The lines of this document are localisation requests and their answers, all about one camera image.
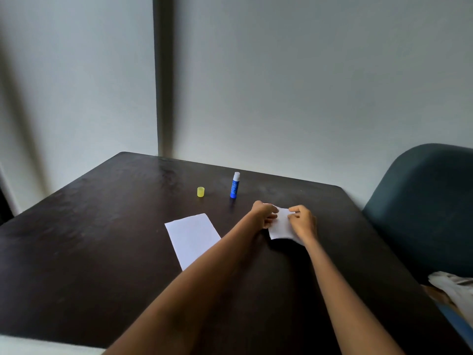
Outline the white plastic bag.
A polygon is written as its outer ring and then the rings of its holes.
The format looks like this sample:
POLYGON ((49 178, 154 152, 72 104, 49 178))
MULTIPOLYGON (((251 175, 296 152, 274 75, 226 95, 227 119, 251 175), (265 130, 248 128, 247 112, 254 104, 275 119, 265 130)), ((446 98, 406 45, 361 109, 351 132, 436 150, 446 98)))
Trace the white plastic bag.
POLYGON ((473 277, 434 272, 428 276, 428 280, 431 285, 446 293, 464 320, 473 329, 473 277))

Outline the person's right forearm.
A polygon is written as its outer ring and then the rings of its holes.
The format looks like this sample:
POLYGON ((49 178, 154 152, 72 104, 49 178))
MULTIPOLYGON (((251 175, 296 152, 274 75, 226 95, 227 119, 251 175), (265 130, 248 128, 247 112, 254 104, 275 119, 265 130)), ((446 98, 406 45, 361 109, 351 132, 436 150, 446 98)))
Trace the person's right forearm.
POLYGON ((405 355, 338 271, 315 234, 311 232, 301 239, 342 355, 405 355))

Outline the person's left forearm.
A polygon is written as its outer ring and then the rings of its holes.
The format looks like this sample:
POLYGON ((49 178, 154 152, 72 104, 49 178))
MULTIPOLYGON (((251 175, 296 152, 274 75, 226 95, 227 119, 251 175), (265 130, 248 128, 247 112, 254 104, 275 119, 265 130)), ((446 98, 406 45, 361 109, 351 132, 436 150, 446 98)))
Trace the person's left forearm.
POLYGON ((264 219, 256 211, 246 214, 181 272, 103 355, 189 355, 264 219))

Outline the person's right hand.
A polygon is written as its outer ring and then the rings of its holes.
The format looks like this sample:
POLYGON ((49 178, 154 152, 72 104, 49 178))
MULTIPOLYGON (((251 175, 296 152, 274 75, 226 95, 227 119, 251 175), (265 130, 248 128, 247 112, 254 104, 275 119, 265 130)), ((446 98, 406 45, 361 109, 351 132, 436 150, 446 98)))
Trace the person's right hand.
POLYGON ((305 246, 318 240, 317 219, 304 205, 301 205, 301 211, 299 213, 290 214, 288 218, 294 232, 305 246))

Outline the person's left hand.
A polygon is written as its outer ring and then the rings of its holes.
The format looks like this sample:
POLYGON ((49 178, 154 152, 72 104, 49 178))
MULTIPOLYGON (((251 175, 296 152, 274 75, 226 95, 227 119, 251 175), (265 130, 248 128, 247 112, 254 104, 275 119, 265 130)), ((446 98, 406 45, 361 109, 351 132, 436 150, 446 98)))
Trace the person's left hand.
POLYGON ((277 219, 277 214, 264 214, 262 212, 262 201, 256 201, 251 211, 248 213, 248 217, 256 231, 260 231, 262 229, 268 229, 272 223, 277 219))

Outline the teal upholstered chair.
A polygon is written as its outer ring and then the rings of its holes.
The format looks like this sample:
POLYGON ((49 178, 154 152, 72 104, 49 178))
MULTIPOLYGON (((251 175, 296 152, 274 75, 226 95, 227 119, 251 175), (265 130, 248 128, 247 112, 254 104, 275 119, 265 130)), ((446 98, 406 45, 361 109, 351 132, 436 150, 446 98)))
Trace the teal upholstered chair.
POLYGON ((418 282, 434 272, 473 278, 473 148, 408 149, 362 212, 418 282))

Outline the white paper sheet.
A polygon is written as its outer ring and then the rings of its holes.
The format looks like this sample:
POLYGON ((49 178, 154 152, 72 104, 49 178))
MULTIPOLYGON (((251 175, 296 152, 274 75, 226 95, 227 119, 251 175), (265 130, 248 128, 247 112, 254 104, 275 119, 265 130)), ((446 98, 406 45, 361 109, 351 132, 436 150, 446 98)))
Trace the white paper sheet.
POLYGON ((165 227, 182 271, 221 239, 204 213, 173 220, 165 227))

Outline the dark wooden table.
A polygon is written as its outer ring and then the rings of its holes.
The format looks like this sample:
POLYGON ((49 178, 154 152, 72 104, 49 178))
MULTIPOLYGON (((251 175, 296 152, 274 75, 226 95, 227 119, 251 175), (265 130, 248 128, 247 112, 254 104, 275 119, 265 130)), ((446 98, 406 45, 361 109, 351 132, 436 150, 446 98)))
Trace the dark wooden table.
MULTIPOLYGON (((320 241, 408 355, 473 355, 340 187, 121 152, 0 226, 0 335, 106 348, 181 272, 165 223, 224 236, 256 200, 303 204, 320 241), (205 188, 197 197, 197 188, 205 188)), ((257 235, 193 354, 337 355, 305 249, 257 235)))

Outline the small white paper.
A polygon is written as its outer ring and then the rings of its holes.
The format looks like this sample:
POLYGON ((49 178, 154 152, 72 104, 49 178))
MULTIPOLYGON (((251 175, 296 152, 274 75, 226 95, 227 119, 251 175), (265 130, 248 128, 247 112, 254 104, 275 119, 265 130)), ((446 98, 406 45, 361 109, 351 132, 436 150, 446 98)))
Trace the small white paper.
POLYGON ((275 218, 275 220, 271 223, 271 226, 268 229, 269 238, 271 240, 290 239, 295 243, 304 246, 302 240, 294 232, 293 227, 288 218, 290 214, 294 214, 295 212, 291 212, 289 209, 286 208, 276 208, 278 209, 277 218, 275 218))

